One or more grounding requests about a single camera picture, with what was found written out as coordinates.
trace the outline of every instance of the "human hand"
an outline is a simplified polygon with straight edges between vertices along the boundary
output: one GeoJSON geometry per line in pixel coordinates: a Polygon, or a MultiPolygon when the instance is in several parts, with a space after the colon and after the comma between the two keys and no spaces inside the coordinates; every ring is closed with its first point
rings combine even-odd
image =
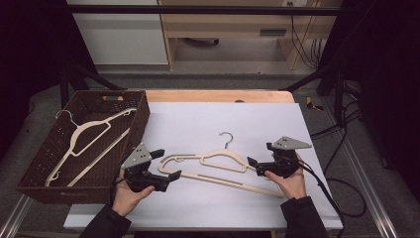
{"type": "MultiPolygon", "coordinates": [[[[299,160],[299,163],[303,163],[299,155],[297,155],[297,159],[299,160]]],[[[303,175],[303,169],[301,167],[299,167],[299,169],[289,178],[279,177],[270,171],[265,171],[264,175],[280,186],[287,199],[291,199],[293,197],[299,199],[307,196],[305,176],[303,175]]]]}
{"type": "MultiPolygon", "coordinates": [[[[124,170],[120,170],[120,179],[124,179],[124,170]]],[[[117,183],[112,209],[119,215],[126,216],[143,198],[148,197],[154,190],[155,188],[150,185],[140,192],[133,192],[127,182],[122,180],[117,183]]]]}

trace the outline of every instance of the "brown basket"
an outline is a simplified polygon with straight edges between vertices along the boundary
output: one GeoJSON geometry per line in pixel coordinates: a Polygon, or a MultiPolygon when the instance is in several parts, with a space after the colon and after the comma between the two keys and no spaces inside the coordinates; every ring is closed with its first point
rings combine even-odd
{"type": "MultiPolygon", "coordinates": [[[[16,190],[46,204],[108,203],[110,187],[124,157],[142,142],[151,111],[144,91],[77,91],[63,108],[71,112],[77,125],[102,121],[127,108],[136,113],[110,121],[111,128],[80,156],[69,156],[60,168],[58,179],[45,186],[47,177],[65,155],[76,126],[69,114],[61,112],[16,190]],[[109,151],[79,182],[67,186],[95,158],[130,128],[129,134],[109,151]]],[[[84,130],[73,152],[79,152],[107,128],[98,125],[84,130]]]]}

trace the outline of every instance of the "aluminum rail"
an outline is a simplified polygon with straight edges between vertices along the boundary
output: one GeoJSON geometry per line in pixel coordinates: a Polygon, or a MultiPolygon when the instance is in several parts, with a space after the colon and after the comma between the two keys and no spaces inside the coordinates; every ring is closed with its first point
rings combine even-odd
{"type": "MultiPolygon", "coordinates": [[[[333,112],[333,105],[329,100],[321,97],[323,105],[327,110],[328,115],[333,123],[336,123],[336,119],[334,117],[333,112]]],[[[339,136],[339,140],[343,138],[343,132],[337,132],[339,136]]],[[[349,166],[355,175],[356,182],[358,183],[361,193],[364,196],[367,207],[370,210],[371,216],[373,217],[374,222],[376,223],[377,229],[379,230],[381,236],[383,238],[396,238],[398,237],[396,230],[389,219],[388,214],[386,213],[385,208],[383,207],[382,202],[380,201],[379,196],[377,195],[373,184],[370,182],[370,179],[367,176],[364,168],[362,167],[358,156],[356,155],[355,151],[353,150],[352,144],[350,141],[345,138],[343,144],[343,149],[345,150],[346,158],[349,163],[349,166]]]]}
{"type": "Polygon", "coordinates": [[[15,237],[16,232],[25,218],[26,213],[28,212],[33,200],[26,196],[21,195],[18,203],[16,203],[15,208],[12,213],[9,215],[6,223],[3,224],[0,230],[0,238],[12,238],[15,237]]]}
{"type": "Polygon", "coordinates": [[[206,15],[293,15],[339,16],[355,10],[316,7],[254,7],[254,6],[154,6],[154,5],[46,5],[49,10],[67,10],[89,14],[206,14],[206,15]]]}

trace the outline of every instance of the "clothes hanger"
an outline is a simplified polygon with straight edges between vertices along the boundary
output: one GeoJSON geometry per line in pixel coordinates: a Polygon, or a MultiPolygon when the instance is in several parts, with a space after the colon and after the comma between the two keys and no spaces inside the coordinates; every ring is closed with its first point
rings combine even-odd
{"type": "MultiPolygon", "coordinates": [[[[166,157],[166,158],[164,158],[163,160],[160,161],[160,163],[157,166],[157,169],[161,173],[172,174],[172,173],[175,172],[175,170],[166,169],[164,167],[168,162],[176,161],[176,162],[180,163],[180,162],[183,162],[184,160],[194,160],[195,159],[195,160],[199,160],[200,164],[203,165],[203,166],[213,167],[213,168],[216,168],[216,169],[222,169],[222,170],[227,170],[227,171],[232,171],[232,172],[237,172],[237,173],[244,173],[246,170],[251,170],[251,171],[255,172],[256,169],[254,167],[251,167],[247,162],[242,160],[239,155],[237,155],[234,152],[228,150],[228,144],[233,141],[233,136],[232,136],[231,133],[228,133],[228,132],[222,132],[219,135],[224,135],[224,134],[229,134],[231,136],[231,140],[226,143],[225,149],[215,150],[215,151],[212,151],[210,153],[202,154],[202,155],[172,155],[172,156],[168,156],[168,157],[166,157]],[[217,164],[213,164],[213,163],[208,163],[208,162],[205,161],[206,159],[216,157],[216,156],[226,156],[230,159],[233,159],[241,167],[238,169],[238,168],[233,168],[233,167],[227,167],[227,166],[217,165],[217,164]]],[[[214,183],[218,183],[220,185],[235,187],[235,188],[239,188],[239,189],[243,189],[243,190],[247,190],[247,191],[252,191],[252,192],[256,192],[256,193],[260,193],[260,194],[265,194],[265,195],[269,195],[269,196],[284,197],[283,192],[281,191],[281,189],[278,186],[277,186],[278,191],[274,191],[274,190],[270,190],[270,189],[266,189],[266,188],[262,188],[262,187],[258,187],[258,186],[253,186],[253,185],[248,185],[248,184],[244,184],[244,183],[241,183],[241,182],[227,180],[227,179],[223,179],[223,178],[215,178],[215,177],[209,177],[209,176],[200,175],[200,174],[189,173],[189,172],[186,172],[185,170],[182,170],[181,176],[185,177],[185,178],[189,178],[189,179],[198,179],[198,180],[203,180],[203,181],[214,182],[214,183]]]]}
{"type": "Polygon", "coordinates": [[[82,172],[80,172],[80,174],[74,178],[74,180],[71,181],[71,183],[68,184],[68,186],[74,186],[79,180],[81,180],[84,175],[86,175],[90,169],[92,169],[106,154],[108,154],[109,151],[112,150],[112,148],[114,148],[121,140],[123,140],[124,137],[126,137],[129,134],[130,128],[125,130],[123,132],[123,134],[121,134],[115,141],[113,141],[111,143],[111,145],[109,145],[109,147],[107,147],[105,149],[105,151],[103,151],[98,157],[95,158],[95,160],[92,161],[92,163],[89,164],[89,166],[87,166],[82,172]]]}
{"type": "Polygon", "coordinates": [[[55,114],[55,118],[58,117],[58,114],[61,112],[67,112],[70,115],[70,121],[71,123],[73,123],[77,128],[76,130],[73,132],[73,134],[71,135],[70,138],[70,147],[68,148],[67,152],[64,154],[64,156],[61,158],[61,160],[58,162],[58,164],[55,166],[55,168],[52,170],[52,172],[50,173],[50,175],[47,177],[46,180],[46,184],[45,186],[50,186],[51,182],[58,179],[58,174],[59,174],[59,169],[62,167],[62,165],[64,164],[64,162],[68,159],[69,156],[74,156],[74,157],[78,157],[80,156],[84,151],[86,151],[93,143],[95,143],[99,138],[101,138],[109,129],[111,129],[111,124],[109,123],[111,120],[116,119],[120,116],[127,116],[130,113],[132,113],[133,111],[137,111],[137,108],[135,107],[131,107],[131,108],[127,108],[113,116],[110,116],[108,118],[106,118],[105,120],[102,121],[90,121],[90,122],[86,122],[83,125],[77,125],[76,123],[74,123],[73,119],[72,119],[72,115],[69,111],[67,110],[60,110],[55,114]],[[107,128],[101,132],[101,134],[99,134],[95,139],[93,139],[89,144],[87,144],[87,146],[85,146],[80,152],[78,153],[74,153],[73,149],[76,145],[77,139],[80,136],[80,134],[90,128],[90,127],[94,127],[94,126],[98,126],[98,125],[107,125],[107,128]]]}

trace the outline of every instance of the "hanger hook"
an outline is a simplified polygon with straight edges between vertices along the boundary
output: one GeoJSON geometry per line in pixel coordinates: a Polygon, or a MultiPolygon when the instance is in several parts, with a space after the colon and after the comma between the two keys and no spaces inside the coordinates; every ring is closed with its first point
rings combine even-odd
{"type": "Polygon", "coordinates": [[[225,149],[228,149],[228,145],[229,145],[229,143],[231,143],[231,142],[234,140],[234,136],[233,136],[231,133],[229,133],[229,132],[222,132],[222,133],[219,133],[219,136],[222,136],[222,135],[225,135],[225,134],[228,134],[228,135],[230,135],[230,136],[231,136],[231,140],[230,140],[230,141],[228,141],[228,142],[225,144],[225,149]]]}
{"type": "Polygon", "coordinates": [[[71,114],[71,112],[69,112],[69,111],[67,111],[67,110],[59,110],[59,111],[57,111],[56,112],[56,114],[55,114],[55,119],[57,119],[58,118],[58,115],[61,113],[61,112],[67,112],[68,113],[68,115],[70,115],[70,121],[71,121],[71,123],[73,123],[76,127],[78,127],[78,125],[73,121],[73,115],[71,114]]]}

